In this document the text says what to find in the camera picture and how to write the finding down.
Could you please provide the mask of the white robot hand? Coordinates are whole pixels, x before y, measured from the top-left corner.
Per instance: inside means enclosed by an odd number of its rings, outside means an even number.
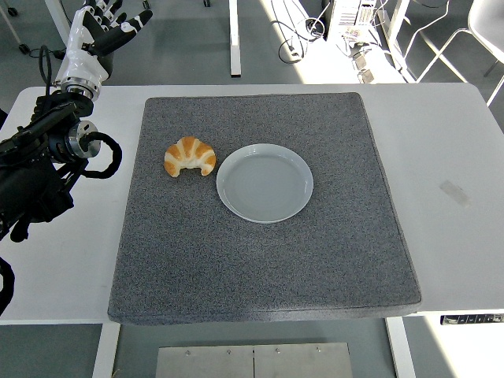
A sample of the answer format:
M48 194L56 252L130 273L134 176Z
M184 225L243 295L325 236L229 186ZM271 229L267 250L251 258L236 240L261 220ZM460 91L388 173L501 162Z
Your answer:
M145 7L129 18L122 1L85 1L73 18L66 52L57 75L63 92L81 92L96 99L113 71L116 50L133 40L152 18Z

